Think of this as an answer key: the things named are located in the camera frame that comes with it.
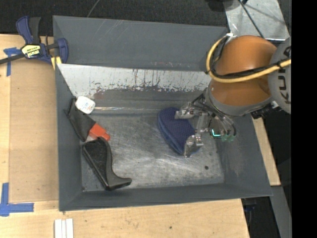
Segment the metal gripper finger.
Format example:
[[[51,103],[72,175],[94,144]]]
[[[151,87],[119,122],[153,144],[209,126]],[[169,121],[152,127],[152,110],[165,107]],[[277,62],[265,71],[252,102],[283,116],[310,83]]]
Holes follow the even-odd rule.
[[[198,113],[199,109],[193,103],[189,102],[175,112],[175,119],[191,119],[197,116]]]
[[[204,143],[200,135],[191,135],[186,139],[184,147],[184,157],[189,158],[192,154],[197,153]]]

